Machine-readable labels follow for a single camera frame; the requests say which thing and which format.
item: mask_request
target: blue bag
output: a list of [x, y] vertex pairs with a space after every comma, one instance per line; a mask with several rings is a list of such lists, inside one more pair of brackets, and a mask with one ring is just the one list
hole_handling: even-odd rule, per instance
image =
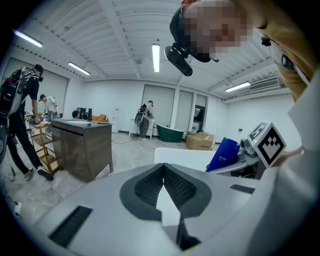
[[239, 149], [240, 144], [224, 137], [205, 171], [209, 173], [215, 169], [234, 164], [238, 159]]

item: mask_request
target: ceiling light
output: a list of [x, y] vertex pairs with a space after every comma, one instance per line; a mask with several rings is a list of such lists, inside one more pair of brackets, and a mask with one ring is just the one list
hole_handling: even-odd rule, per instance
[[152, 56], [153, 56], [153, 70], [156, 73], [160, 71], [160, 44], [154, 43], [152, 45]]
[[32, 38], [31, 36], [25, 34], [25, 33], [22, 33], [22, 32], [19, 32], [17, 30], [14, 30], [13, 31], [14, 34], [18, 37], [21, 37], [27, 41], [29, 41], [30, 43], [33, 43], [34, 45], [38, 46], [38, 47], [42, 47], [43, 43], [42, 42], [39, 42], [38, 40]]
[[226, 89], [225, 91], [228, 93], [228, 92], [232, 92], [232, 91], [234, 91], [234, 90], [241, 89], [241, 88], [243, 88], [243, 87], [247, 87], [247, 86], [249, 86], [249, 85], [250, 85], [249, 82], [245, 82], [245, 83], [239, 84], [239, 85], [237, 85], [237, 86], [235, 86], [235, 87]]
[[85, 73], [86, 75], [90, 76], [90, 73], [88, 71], [85, 71], [83, 68], [77, 66], [76, 64], [69, 62], [68, 63], [71, 67], [74, 67], [75, 69], [81, 71], [82, 73]]

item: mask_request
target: green bathtub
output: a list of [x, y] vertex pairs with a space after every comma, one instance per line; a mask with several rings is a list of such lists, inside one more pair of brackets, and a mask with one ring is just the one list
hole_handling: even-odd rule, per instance
[[164, 142], [180, 142], [184, 135], [183, 130], [172, 129], [160, 124], [157, 124], [156, 128], [158, 130], [160, 140]]

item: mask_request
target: gray floor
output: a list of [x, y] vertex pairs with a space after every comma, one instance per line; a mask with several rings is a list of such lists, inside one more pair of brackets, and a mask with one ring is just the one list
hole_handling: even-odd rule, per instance
[[[112, 143], [114, 172], [112, 174], [153, 164], [156, 148], [186, 149], [184, 141], [169, 143], [153, 137], [152, 140], [148, 139], [147, 141], [140, 141], [134, 138], [130, 143], [125, 143], [133, 138], [126, 133], [113, 133], [112, 138], [114, 139], [114, 143]], [[86, 185], [86, 182], [72, 176], [67, 170], [56, 172], [54, 180], [51, 182], [39, 176], [37, 172], [34, 172], [29, 181], [25, 181], [23, 174], [13, 164], [8, 152], [7, 150], [7, 155], [0, 167], [1, 185], [4, 182], [5, 186], [2, 191], [13, 200], [22, 203], [21, 216], [31, 224], [34, 224], [43, 214], [63, 199]], [[24, 150], [20, 148], [18, 152], [25, 165], [31, 167], [32, 165]], [[3, 179], [3, 176], [8, 177], [11, 173], [11, 165], [17, 174], [14, 182]], [[105, 177], [109, 173], [110, 168], [107, 166], [99, 173], [97, 179]]]

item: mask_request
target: orange sofa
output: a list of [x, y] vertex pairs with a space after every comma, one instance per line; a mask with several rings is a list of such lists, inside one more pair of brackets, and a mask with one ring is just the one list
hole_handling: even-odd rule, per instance
[[97, 115], [92, 115], [92, 121], [95, 122], [102, 122], [102, 123], [109, 123], [109, 120], [107, 119], [107, 115], [106, 114], [100, 114], [99, 116]]

